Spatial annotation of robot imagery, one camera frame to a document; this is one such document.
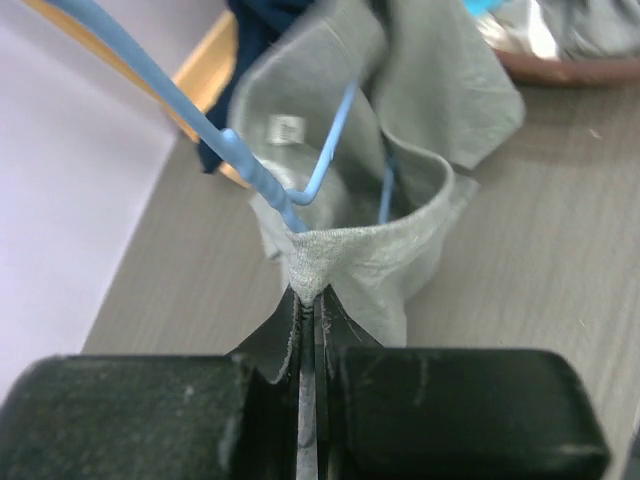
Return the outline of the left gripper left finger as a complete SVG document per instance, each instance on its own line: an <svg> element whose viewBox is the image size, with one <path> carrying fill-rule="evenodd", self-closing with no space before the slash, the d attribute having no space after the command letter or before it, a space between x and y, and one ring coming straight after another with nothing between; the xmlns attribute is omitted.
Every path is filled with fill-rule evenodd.
<svg viewBox="0 0 640 480"><path fill-rule="evenodd" d="M286 291L226 355L35 362L1 408L5 479L291 479L301 311Z"/></svg>

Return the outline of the light blue wire hanger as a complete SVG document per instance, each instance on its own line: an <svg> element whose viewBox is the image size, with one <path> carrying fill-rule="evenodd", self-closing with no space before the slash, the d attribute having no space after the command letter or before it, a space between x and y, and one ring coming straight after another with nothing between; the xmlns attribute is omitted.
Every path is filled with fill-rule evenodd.
<svg viewBox="0 0 640 480"><path fill-rule="evenodd" d="M205 119L195 104L179 91L174 82L163 73L157 63L131 37L131 35L93 1L51 1L72 19L88 28L107 47L115 51L142 80L149 84L178 116L190 126L205 144L222 160L229 163L254 190L276 211L283 225L294 234L309 230L296 208L308 206L317 197L334 159L339 140L346 127L349 113L356 98L359 78L347 84L331 127L323 143L312 174L302 190L286 189L282 183L256 158L240 135L230 129L217 129Z"/></svg>

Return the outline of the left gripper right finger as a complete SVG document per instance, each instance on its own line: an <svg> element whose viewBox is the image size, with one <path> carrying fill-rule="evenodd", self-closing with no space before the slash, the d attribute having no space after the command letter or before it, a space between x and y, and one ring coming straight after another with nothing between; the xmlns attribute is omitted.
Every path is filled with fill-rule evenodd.
<svg viewBox="0 0 640 480"><path fill-rule="evenodd" d="M391 348L332 289L314 302L323 479L599 479L611 452L580 376L523 348Z"/></svg>

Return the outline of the grey t shirt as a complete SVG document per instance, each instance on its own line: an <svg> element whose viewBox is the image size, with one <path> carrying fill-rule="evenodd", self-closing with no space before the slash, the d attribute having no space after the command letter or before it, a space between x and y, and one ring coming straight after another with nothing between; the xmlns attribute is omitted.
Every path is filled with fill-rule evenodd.
<svg viewBox="0 0 640 480"><path fill-rule="evenodd" d="M306 231L254 198L266 251L295 293L294 475L320 476L321 381L337 325L407 343L406 301L436 270L477 185L468 177L524 106L460 1L321 1L242 76L230 127L293 193Z"/></svg>

